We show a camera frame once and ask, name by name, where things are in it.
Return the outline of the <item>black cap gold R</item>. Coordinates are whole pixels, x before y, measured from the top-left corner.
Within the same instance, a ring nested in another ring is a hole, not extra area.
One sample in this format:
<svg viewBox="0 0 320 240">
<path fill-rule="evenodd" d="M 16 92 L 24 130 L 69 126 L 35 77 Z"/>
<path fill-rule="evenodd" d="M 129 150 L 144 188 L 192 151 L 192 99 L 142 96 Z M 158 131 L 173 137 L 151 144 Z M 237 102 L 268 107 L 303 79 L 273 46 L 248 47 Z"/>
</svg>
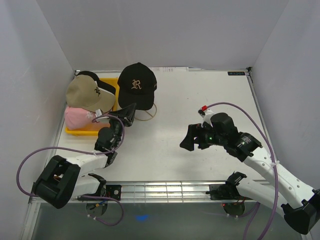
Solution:
<svg viewBox="0 0 320 240">
<path fill-rule="evenodd" d="M 118 105 L 122 109 L 136 104 L 135 109 L 150 110 L 155 100 L 157 78 L 146 65 L 137 62 L 128 65 L 118 77 Z"/>
</svg>

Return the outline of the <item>beige cap black R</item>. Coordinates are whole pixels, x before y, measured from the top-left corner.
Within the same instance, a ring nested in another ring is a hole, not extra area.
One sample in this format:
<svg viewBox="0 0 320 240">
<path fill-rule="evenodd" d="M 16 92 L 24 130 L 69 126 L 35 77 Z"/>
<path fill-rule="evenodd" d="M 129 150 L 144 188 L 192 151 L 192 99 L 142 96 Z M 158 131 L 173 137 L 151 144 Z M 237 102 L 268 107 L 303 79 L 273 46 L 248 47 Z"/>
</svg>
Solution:
<svg viewBox="0 0 320 240">
<path fill-rule="evenodd" d="M 100 84 L 89 75 L 77 75 L 66 90 L 66 103 L 70 108 L 106 113 L 116 103 L 116 88 L 105 82 Z"/>
</svg>

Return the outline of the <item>pink cap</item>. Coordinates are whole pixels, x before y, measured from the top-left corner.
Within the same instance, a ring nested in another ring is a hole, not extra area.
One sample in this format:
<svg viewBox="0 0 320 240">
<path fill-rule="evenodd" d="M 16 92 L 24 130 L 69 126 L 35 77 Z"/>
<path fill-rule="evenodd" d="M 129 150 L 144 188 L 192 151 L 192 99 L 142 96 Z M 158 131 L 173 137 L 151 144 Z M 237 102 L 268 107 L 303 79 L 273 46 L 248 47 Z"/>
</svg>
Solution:
<svg viewBox="0 0 320 240">
<path fill-rule="evenodd" d="M 110 127 L 109 123 L 92 122 L 96 113 L 83 108 L 67 106 L 64 111 L 65 125 L 69 130 L 98 131 L 103 127 Z"/>
</svg>

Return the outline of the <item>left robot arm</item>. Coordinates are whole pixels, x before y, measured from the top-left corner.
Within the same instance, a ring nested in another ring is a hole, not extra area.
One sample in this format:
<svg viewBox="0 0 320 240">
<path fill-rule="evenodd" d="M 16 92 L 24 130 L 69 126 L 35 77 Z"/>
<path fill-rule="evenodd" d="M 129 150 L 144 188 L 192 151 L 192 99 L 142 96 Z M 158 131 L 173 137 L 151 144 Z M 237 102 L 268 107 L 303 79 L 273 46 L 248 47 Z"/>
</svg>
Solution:
<svg viewBox="0 0 320 240">
<path fill-rule="evenodd" d="M 135 119 L 136 104 L 111 111 L 98 117 L 108 120 L 109 126 L 98 131 L 94 149 L 88 154 L 64 158 L 53 156 L 33 183 L 32 194 L 40 197 L 57 209 L 64 207 L 70 199 L 80 201 L 110 198 L 107 181 L 95 171 L 110 166 L 117 149 L 124 140 L 124 128 L 132 126 Z"/>
</svg>

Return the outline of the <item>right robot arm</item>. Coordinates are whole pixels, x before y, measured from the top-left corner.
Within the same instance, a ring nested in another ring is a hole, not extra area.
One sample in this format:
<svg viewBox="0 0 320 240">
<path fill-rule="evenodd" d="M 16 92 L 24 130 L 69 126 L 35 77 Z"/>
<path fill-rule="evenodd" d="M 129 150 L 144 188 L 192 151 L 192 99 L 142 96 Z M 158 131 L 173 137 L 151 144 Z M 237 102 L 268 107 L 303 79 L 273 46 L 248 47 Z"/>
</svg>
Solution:
<svg viewBox="0 0 320 240">
<path fill-rule="evenodd" d="M 209 194 L 237 199 L 253 199 L 269 208 L 276 204 L 276 212 L 296 232 L 307 235 L 320 219 L 320 191 L 295 177 L 271 155 L 254 136 L 238 131 L 233 119 L 224 112 L 200 111 L 201 123 L 190 124 L 180 147 L 194 151 L 222 146 L 226 152 L 259 173 L 274 189 L 254 183 L 247 176 L 235 172 L 225 184 Z"/>
</svg>

